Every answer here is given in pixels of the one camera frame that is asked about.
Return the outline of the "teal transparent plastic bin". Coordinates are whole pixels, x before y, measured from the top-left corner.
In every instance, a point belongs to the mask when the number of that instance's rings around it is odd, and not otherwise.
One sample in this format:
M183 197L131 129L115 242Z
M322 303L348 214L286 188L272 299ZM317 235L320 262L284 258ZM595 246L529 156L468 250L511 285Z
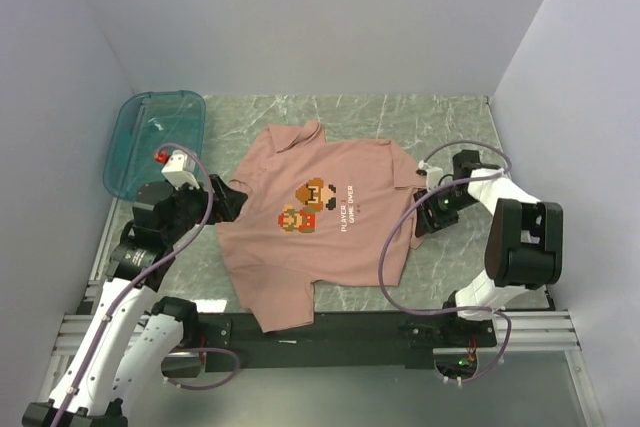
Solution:
M177 143L202 152L206 104L190 90L146 92L121 107L108 149L103 185L115 198L132 202L143 185L162 181L155 160L159 147Z

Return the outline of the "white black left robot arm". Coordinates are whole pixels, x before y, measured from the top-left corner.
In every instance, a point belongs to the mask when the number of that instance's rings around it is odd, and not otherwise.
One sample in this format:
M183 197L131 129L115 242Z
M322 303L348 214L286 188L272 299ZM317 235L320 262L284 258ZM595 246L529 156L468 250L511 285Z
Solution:
M204 184L181 175L138 190L72 363L46 401L28 405L23 425L125 426L135 397L174 352L198 361L222 354L238 374L236 353L208 346L194 302L156 295L177 254L204 226L235 221L247 198L217 175Z

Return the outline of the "pink t shirt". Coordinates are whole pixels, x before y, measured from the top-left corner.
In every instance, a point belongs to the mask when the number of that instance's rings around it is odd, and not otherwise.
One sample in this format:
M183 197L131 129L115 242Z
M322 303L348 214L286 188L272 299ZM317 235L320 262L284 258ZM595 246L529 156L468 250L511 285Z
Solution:
M246 194L216 228L243 309L263 332L314 321L318 282L398 285L415 219L400 218L425 180L393 140L329 142L323 126L268 125L229 184Z

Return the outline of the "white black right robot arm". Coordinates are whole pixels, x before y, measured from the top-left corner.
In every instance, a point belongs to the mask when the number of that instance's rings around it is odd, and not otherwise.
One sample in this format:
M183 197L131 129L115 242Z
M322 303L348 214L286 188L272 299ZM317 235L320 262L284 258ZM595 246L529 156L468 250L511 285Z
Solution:
M426 187L414 199L427 196L416 209L415 236L421 238L455 225L459 212L474 204L492 216L483 270L443 304L454 312L441 318L444 342L460 346L474 333L475 322L514 298L555 284L562 272L564 213L554 202L543 202L518 187L506 170L481 161L477 150L453 156L453 172L445 174L422 160L417 174Z

